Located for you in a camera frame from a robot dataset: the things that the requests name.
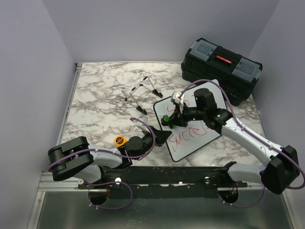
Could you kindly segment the green black whiteboard eraser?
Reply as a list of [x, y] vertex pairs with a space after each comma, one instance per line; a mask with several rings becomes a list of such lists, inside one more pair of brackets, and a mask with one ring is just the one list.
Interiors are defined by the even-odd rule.
[[162, 121], [169, 122], [169, 121], [167, 121], [167, 117], [168, 117], [168, 115], [164, 115], [164, 116], [162, 117], [162, 119], [161, 119], [161, 122], [162, 122]]

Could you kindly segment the aluminium frame extrusion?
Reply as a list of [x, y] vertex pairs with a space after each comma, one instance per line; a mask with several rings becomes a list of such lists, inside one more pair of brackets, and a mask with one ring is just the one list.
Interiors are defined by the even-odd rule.
[[[70, 89], [67, 105], [65, 108], [64, 116], [62, 119], [59, 134], [58, 134], [58, 138], [56, 141], [56, 145], [61, 143], [63, 135], [64, 135], [65, 127], [66, 127], [67, 120], [69, 117], [69, 112], [71, 110], [71, 104], [73, 102], [73, 98], [74, 98], [74, 94], [76, 91], [78, 79], [79, 79], [79, 76], [81, 73], [81, 69], [82, 69], [82, 63], [76, 63], [76, 71], [75, 71], [75, 74], [73, 77], [72, 86]], [[47, 192], [64, 192], [64, 191], [76, 191], [76, 190], [77, 190], [76, 179], [72, 178], [68, 181], [55, 182], [52, 179], [51, 172], [42, 172], [27, 228], [36, 229], [38, 227], [41, 210], [42, 210], [44, 199], [45, 199]]]

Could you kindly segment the black plastic toolbox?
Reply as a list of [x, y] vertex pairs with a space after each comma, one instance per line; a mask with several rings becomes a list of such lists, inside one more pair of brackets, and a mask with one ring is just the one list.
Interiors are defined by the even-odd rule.
[[181, 63], [182, 78], [189, 82], [217, 80], [230, 103], [239, 106], [256, 86], [263, 65], [204, 38], [187, 51]]

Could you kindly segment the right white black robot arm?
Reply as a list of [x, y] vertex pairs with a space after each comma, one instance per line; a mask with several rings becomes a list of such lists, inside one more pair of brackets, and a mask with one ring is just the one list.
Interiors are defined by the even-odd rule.
[[290, 145], [282, 147], [266, 140], [247, 128], [227, 109], [219, 108], [213, 93], [206, 88], [194, 92], [195, 107], [188, 107], [181, 92], [173, 92], [174, 112], [162, 118], [162, 125], [187, 127], [190, 121], [203, 121], [218, 134], [226, 136], [245, 148], [260, 162], [260, 166], [231, 162], [219, 175], [220, 183], [230, 187], [236, 181], [263, 184], [269, 191], [281, 194], [300, 175], [297, 151]]

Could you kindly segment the black front mounting rail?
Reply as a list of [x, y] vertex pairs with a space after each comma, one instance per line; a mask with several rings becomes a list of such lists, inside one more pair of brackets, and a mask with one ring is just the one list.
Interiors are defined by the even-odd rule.
[[54, 181], [71, 177], [84, 181], [78, 188], [88, 191], [94, 204], [109, 199], [218, 198], [238, 199], [238, 188], [247, 187], [243, 181], [233, 181], [224, 167], [143, 167], [121, 169], [97, 168], [97, 181], [90, 181], [85, 167], [61, 163], [51, 169]]

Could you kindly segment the white whiteboard with red writing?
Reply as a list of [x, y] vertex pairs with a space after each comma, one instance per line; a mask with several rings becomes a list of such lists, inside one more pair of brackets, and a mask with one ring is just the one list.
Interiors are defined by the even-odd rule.
[[[197, 89], [207, 88], [213, 93], [218, 108], [226, 109], [226, 104], [221, 90], [213, 83], [203, 83], [189, 88], [184, 93], [184, 102], [188, 107], [195, 107], [196, 102], [194, 92]], [[163, 126], [161, 119], [164, 115], [170, 116], [175, 109], [175, 105], [166, 97], [154, 103], [155, 112], [160, 129], [172, 131], [171, 136], [166, 141], [166, 146], [174, 162], [178, 162], [190, 154], [200, 150], [210, 142], [218, 139], [221, 135], [209, 129], [203, 121], [190, 121], [187, 127], [175, 127], [173, 129]]]

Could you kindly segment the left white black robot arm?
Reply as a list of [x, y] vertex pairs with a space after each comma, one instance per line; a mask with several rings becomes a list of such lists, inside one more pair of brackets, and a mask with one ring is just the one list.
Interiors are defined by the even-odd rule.
[[163, 146], [171, 134], [172, 131], [149, 126], [143, 137], [133, 136], [125, 143], [119, 140], [122, 146], [113, 149], [93, 147], [86, 137], [80, 136], [48, 151], [49, 171], [54, 181], [75, 177], [89, 182], [94, 188], [102, 188], [106, 181], [102, 167], [129, 167], [133, 160], [143, 159], [155, 146]]

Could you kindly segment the orange tape measure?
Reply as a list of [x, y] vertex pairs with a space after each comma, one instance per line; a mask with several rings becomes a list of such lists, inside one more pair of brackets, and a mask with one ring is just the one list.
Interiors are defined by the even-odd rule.
[[118, 135], [115, 137], [114, 143], [117, 147], [123, 146], [127, 142], [126, 138], [122, 135]]

